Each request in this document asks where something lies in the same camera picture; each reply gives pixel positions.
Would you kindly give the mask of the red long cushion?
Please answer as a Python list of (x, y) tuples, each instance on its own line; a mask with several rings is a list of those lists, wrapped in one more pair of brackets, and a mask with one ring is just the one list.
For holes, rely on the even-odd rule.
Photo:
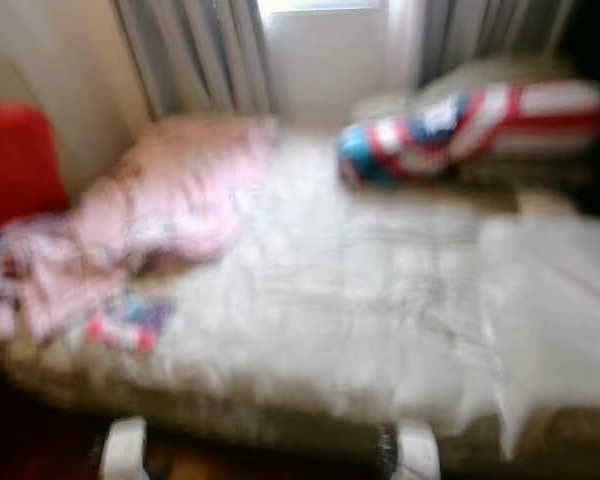
[(43, 110), (0, 101), (0, 228), (8, 221), (70, 207), (56, 136)]

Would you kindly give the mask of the beige floral pillow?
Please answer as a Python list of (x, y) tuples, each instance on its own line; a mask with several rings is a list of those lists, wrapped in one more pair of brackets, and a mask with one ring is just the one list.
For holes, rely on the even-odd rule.
[(425, 83), (419, 90), (365, 97), (352, 108), (350, 120), (365, 122), (381, 116), (413, 113), (450, 99), (455, 93), (492, 83), (533, 83), (575, 76), (574, 65), (564, 59), (510, 56), (469, 61)]

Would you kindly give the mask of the bed with beige floral sheet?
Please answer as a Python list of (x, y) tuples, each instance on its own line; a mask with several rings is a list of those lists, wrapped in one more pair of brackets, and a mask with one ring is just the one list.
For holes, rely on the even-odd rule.
[(373, 460), (379, 426), (423, 420), (447, 474), (600, 480), (600, 407), (552, 407), (502, 452), (478, 238), (514, 197), (346, 187), (319, 140), (286, 134), (222, 257), (141, 280), (175, 301), (152, 351), (84, 329), (16, 340), (8, 380), (63, 410), (327, 460)]

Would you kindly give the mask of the grey pleated curtain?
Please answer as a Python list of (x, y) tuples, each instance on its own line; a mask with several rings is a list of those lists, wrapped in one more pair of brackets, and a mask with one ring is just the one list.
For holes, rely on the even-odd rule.
[(420, 0), (422, 27), (414, 86), (469, 61), (564, 59), (559, 52), (578, 0)]
[(272, 114), (258, 0), (113, 0), (155, 119)]

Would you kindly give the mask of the beige quilted bedspread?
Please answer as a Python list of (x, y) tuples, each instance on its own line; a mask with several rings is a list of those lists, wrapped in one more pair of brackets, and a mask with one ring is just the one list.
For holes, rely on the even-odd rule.
[(553, 195), (352, 189), (291, 136), (226, 256), (145, 282), (149, 352), (77, 339), (81, 407), (354, 457), (427, 430), (447, 470), (600, 476), (600, 219)]

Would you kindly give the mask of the red white blue star pillow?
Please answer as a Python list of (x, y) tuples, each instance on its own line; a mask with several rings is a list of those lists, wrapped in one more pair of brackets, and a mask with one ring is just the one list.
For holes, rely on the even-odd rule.
[(424, 108), (349, 125), (338, 173), (350, 186), (441, 182), (575, 189), (591, 177), (600, 87), (583, 79), (484, 84)]

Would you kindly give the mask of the pink cartoon print blanket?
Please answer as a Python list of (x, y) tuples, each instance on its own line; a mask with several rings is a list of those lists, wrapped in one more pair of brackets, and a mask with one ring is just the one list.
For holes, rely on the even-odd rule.
[(219, 259), (242, 227), (237, 200), (262, 178), (273, 116), (180, 115), (155, 123), (63, 212), (0, 228), (0, 347), (84, 326), (136, 279)]

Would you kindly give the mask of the bright window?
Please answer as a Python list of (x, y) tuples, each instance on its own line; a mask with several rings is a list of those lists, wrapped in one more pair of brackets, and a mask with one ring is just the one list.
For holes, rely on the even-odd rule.
[(384, 0), (258, 0), (258, 6), (265, 15), (377, 9), (383, 3)]

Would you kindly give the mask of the colourful comic magazine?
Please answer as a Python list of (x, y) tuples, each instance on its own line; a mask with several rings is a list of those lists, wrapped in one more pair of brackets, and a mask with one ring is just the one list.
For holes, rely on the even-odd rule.
[(158, 294), (113, 294), (89, 316), (86, 337), (104, 346), (150, 352), (166, 330), (175, 301)]

